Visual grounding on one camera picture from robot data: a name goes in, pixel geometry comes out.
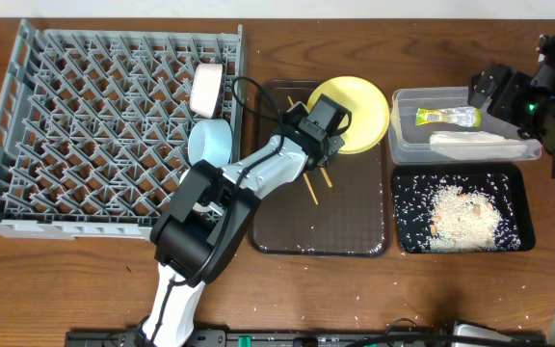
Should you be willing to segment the yellow plastic plate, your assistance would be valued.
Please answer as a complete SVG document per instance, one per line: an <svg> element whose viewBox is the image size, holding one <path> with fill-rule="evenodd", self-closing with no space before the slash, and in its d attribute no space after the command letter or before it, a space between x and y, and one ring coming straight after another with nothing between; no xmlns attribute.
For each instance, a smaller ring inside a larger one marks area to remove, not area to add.
<svg viewBox="0 0 555 347"><path fill-rule="evenodd" d="M323 82L307 100L311 109L324 94L351 112L349 128L341 135L339 154L359 154L377 145L389 126L388 102L373 83L355 76L339 76ZM340 126L348 125L344 119Z"/></svg>

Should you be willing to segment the green snack wrapper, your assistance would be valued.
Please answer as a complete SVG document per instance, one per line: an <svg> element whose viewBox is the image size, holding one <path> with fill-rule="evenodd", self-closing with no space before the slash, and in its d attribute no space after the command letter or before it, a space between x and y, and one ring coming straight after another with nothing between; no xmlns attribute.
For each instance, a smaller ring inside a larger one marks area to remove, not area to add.
<svg viewBox="0 0 555 347"><path fill-rule="evenodd" d="M479 127L481 124L480 110L471 106L442 109L419 108L416 112L415 125L430 123L448 123L461 127Z"/></svg>

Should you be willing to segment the light blue bowl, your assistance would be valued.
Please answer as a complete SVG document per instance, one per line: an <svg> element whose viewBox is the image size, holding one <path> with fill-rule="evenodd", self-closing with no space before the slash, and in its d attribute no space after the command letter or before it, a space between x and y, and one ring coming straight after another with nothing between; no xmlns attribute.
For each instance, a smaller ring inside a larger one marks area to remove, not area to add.
<svg viewBox="0 0 555 347"><path fill-rule="evenodd" d="M232 145L232 131L226 120L201 120L189 136L190 163L195 165L204 160L217 168L225 166L230 162Z"/></svg>

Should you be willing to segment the white paper napkin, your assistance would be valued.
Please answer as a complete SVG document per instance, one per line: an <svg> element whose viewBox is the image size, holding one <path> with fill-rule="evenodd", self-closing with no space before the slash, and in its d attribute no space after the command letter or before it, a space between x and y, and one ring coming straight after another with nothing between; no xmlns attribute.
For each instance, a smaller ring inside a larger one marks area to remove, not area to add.
<svg viewBox="0 0 555 347"><path fill-rule="evenodd" d="M528 146L484 131L437 131L430 136L430 149L456 160L515 159L527 152Z"/></svg>

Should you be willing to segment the pink white bowl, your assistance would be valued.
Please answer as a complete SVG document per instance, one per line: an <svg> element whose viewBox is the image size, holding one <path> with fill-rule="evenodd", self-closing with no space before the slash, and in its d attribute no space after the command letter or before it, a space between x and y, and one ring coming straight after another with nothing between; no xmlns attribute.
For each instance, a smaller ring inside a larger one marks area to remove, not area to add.
<svg viewBox="0 0 555 347"><path fill-rule="evenodd" d="M223 66L201 63L195 71L190 94L190 108L197 115L212 119L221 92Z"/></svg>

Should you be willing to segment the white plastic cup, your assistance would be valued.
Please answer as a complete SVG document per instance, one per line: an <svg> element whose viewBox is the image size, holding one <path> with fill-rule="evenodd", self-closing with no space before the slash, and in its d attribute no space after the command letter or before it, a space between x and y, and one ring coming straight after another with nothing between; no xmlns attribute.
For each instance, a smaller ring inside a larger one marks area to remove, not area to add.
<svg viewBox="0 0 555 347"><path fill-rule="evenodd" d="M185 180L185 178L186 178L186 176L188 175L189 171L190 171L190 170L187 169L187 170L185 170L185 171L183 172L183 174L182 174L181 177L180 177L180 184L183 184L183 181ZM219 215L223 215L223 214L225 213L224 210L223 210L221 207L219 207L218 205L209 204L208 206L203 206L203 205L201 205L201 204L198 203L198 202L196 202L196 203L194 204L193 210L196 211L196 212L198 212L198 213L215 212L215 213L217 213L217 214L219 214Z"/></svg>

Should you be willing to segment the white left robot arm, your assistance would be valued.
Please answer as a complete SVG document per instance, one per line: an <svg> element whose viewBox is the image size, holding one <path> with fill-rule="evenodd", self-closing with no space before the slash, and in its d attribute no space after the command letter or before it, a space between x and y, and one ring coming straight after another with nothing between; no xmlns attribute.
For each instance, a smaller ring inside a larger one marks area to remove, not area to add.
<svg viewBox="0 0 555 347"><path fill-rule="evenodd" d="M343 147L352 113L321 95L311 108L294 104L277 122L268 143L248 157L220 168L197 162L152 227L159 284L139 345L180 346L190 337L205 285L235 256L261 201Z"/></svg>

